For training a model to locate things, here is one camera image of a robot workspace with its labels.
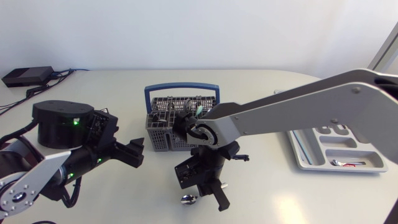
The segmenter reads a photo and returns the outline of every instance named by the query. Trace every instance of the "screw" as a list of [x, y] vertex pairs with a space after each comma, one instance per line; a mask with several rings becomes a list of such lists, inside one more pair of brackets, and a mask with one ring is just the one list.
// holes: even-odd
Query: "screw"
[[359, 93], [361, 91], [361, 87], [354, 87], [352, 91], [353, 93]]

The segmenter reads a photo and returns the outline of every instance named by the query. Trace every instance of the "white table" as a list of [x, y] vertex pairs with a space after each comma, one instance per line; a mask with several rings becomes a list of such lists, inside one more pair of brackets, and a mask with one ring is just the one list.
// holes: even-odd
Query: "white table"
[[[398, 196], [398, 166], [387, 161], [383, 174], [305, 171], [297, 167], [284, 133], [239, 138], [250, 161], [226, 161], [220, 180], [231, 202], [219, 212], [213, 195], [194, 205], [180, 204], [196, 187], [181, 189], [174, 166], [189, 152], [154, 152], [145, 130], [144, 87], [166, 82], [204, 82], [220, 86], [221, 102], [246, 103], [314, 82], [318, 78], [275, 70], [158, 70], [76, 72], [63, 83], [0, 116], [0, 136], [27, 125], [32, 104], [45, 100], [88, 103], [119, 118], [119, 142], [145, 137], [138, 169], [108, 161], [83, 176], [77, 204], [40, 196], [25, 212], [4, 223], [382, 223]], [[20, 100], [29, 87], [0, 85], [0, 105]], [[199, 95], [200, 90], [163, 90], [158, 96]], [[204, 90], [201, 95], [211, 92]]]

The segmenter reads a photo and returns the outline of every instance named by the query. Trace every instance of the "silver robotic arm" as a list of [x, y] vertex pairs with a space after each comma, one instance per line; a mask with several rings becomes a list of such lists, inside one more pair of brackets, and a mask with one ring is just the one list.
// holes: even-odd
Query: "silver robotic arm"
[[[219, 210], [227, 209], [228, 200], [218, 184], [215, 186], [223, 158], [248, 160], [248, 156], [236, 155], [239, 145], [235, 139], [336, 124], [349, 126], [360, 141], [370, 141], [398, 164], [397, 99], [398, 76], [353, 70], [245, 105], [222, 103], [199, 120], [182, 113], [173, 132], [200, 146], [192, 150], [188, 162], [176, 167], [180, 185], [196, 184], [201, 196], [214, 194]], [[203, 169], [214, 172], [198, 178]]]

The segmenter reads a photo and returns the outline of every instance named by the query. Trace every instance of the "white wall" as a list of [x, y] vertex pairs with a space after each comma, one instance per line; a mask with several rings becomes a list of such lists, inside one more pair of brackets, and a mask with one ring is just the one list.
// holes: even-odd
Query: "white wall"
[[0, 0], [0, 76], [51, 65], [327, 77], [367, 67], [397, 20], [397, 0]]

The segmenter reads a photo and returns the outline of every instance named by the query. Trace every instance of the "basket handle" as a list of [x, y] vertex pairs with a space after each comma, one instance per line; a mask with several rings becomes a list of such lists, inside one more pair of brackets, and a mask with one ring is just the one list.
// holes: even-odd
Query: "basket handle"
[[145, 87], [145, 104], [147, 106], [147, 113], [152, 112], [150, 107], [150, 95], [151, 91], [165, 90], [169, 88], [201, 88], [204, 90], [214, 90], [216, 92], [216, 104], [220, 103], [220, 88], [218, 85], [207, 84], [207, 83], [191, 83], [191, 82], [177, 82], [177, 83], [162, 83], [156, 85], [150, 85]]

